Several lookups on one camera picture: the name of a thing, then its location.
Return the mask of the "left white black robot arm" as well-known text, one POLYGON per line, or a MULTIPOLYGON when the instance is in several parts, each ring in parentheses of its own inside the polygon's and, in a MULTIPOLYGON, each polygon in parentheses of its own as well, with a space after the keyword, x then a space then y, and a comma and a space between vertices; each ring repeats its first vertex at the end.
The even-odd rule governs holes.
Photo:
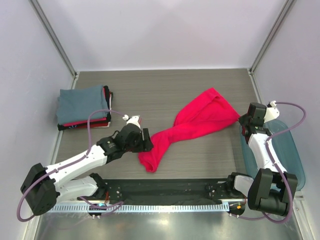
POLYGON ((20 191, 34 216, 41 216, 56 204, 81 197, 102 199, 109 188, 97 173, 79 179, 87 171, 120 159, 125 153, 152 150, 148 128, 128 123, 113 135, 101 138, 96 144, 74 157, 44 167, 32 166, 20 191))

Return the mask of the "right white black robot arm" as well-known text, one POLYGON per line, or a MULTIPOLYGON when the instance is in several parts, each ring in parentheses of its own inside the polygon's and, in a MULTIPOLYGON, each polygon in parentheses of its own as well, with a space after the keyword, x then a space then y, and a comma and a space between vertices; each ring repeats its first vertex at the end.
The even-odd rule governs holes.
POLYGON ((272 139, 280 133, 272 133, 264 126, 279 117, 279 104, 275 100, 267 105, 252 102, 247 113, 239 117, 241 135, 251 149, 259 170, 255 178, 233 172, 227 178, 225 191, 231 198, 242 194, 250 210, 261 212, 273 223, 283 224, 293 214, 298 179, 288 173, 274 150, 272 139))

